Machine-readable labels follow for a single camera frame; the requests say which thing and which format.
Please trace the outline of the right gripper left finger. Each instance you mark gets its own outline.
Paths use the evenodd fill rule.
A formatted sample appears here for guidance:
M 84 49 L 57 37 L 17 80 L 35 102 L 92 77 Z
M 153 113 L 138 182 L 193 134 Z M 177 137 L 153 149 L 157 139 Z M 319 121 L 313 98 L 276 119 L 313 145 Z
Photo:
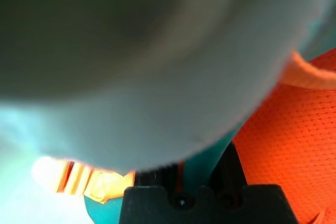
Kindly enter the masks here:
M 162 186 L 166 190 L 182 190 L 184 165 L 160 167 L 135 174 L 135 186 Z

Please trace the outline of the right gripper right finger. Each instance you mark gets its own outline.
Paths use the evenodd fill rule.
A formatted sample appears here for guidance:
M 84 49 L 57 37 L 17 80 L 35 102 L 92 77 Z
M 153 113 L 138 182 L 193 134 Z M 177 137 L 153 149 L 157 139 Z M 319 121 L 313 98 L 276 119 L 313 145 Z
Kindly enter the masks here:
M 241 190 L 247 185 L 243 168 L 233 143 L 230 143 L 215 166 L 209 185 L 214 190 Z

